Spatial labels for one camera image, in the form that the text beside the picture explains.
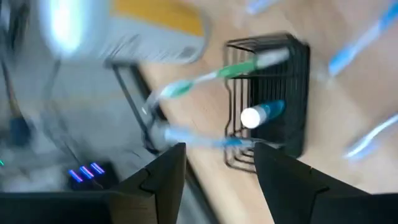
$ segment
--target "wooden surface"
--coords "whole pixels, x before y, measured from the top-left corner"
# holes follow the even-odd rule
[[[330,78],[326,72],[329,58],[372,24],[389,1],[284,0],[255,17],[244,15],[244,1],[196,2],[213,23],[209,46],[190,65],[145,65],[153,89],[220,68],[227,40],[286,30],[312,48],[307,137],[300,160],[371,193],[398,191],[398,128],[380,136],[376,150],[363,160],[342,158],[346,146],[398,110],[398,24],[339,76]],[[223,84],[214,82],[164,102],[162,109],[172,123],[222,136],[227,100]],[[227,168],[216,149],[190,148],[188,157],[223,223],[273,223],[255,175]]]

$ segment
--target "black wire holder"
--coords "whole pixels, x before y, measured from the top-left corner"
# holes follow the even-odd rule
[[[224,45],[224,65],[243,62],[267,50],[288,48],[289,59],[271,67],[243,73],[225,80],[229,93],[228,122],[225,136],[258,138],[283,144],[279,148],[298,158],[303,153],[307,116],[310,47],[290,34],[273,34],[230,40]],[[245,108],[274,100],[284,100],[285,110],[276,119],[247,129],[240,122]],[[228,148],[225,164],[233,169],[256,173],[253,149]]]

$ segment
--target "toothbrush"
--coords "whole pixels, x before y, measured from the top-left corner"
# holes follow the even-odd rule
[[[155,91],[150,94],[144,107],[143,112],[146,114],[146,108],[153,108],[159,103],[159,100],[177,98],[193,89],[200,83],[214,80],[217,78],[234,78],[242,73],[249,73],[256,69],[262,69],[286,61],[289,58],[289,50],[287,48],[269,50],[263,54],[259,54],[252,59],[235,65],[229,65],[220,70],[213,71],[209,74],[202,75],[194,80],[179,80],[168,84],[163,90]]]
[[[190,146],[202,146],[202,147],[239,147],[239,148],[253,148],[257,142],[265,143],[275,149],[283,146],[283,144],[277,144],[273,142],[267,142],[262,139],[243,139],[236,137],[227,137],[220,139],[213,139],[204,137],[191,132],[187,128],[181,128],[178,126],[171,126],[164,124],[164,139],[170,144],[176,144],[178,142],[185,142]]]
[[[366,31],[357,41],[348,44],[343,50],[338,52],[329,63],[329,73],[332,76],[339,74],[347,65],[349,65],[362,50],[364,50],[373,41],[393,24],[398,17],[398,2],[394,3],[380,17],[380,19]]]
[[[362,152],[372,140],[380,134],[383,130],[398,122],[398,114],[390,117],[387,121],[377,125],[372,131],[370,131],[367,135],[363,136],[359,141],[355,142],[352,146],[348,148],[348,153],[345,155],[345,158],[349,159],[358,155]]]
[[[250,15],[259,14],[278,1],[279,0],[253,0],[247,4],[246,12]]]

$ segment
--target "blue light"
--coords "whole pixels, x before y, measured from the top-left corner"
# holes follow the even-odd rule
[[[104,174],[105,171],[95,162],[90,165],[98,174]]]
[[[86,167],[81,166],[80,170],[86,175],[87,178],[91,179],[94,177],[94,174],[92,174]]]
[[[77,174],[75,173],[75,171],[69,170],[69,174],[70,174],[78,183],[80,183],[80,182],[83,181],[83,179],[82,179],[81,177],[79,177],[79,175],[77,175]]]

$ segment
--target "white cap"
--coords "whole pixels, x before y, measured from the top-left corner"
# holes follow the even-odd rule
[[[249,129],[258,127],[266,119],[267,114],[260,106],[246,108],[241,113],[241,122]]]

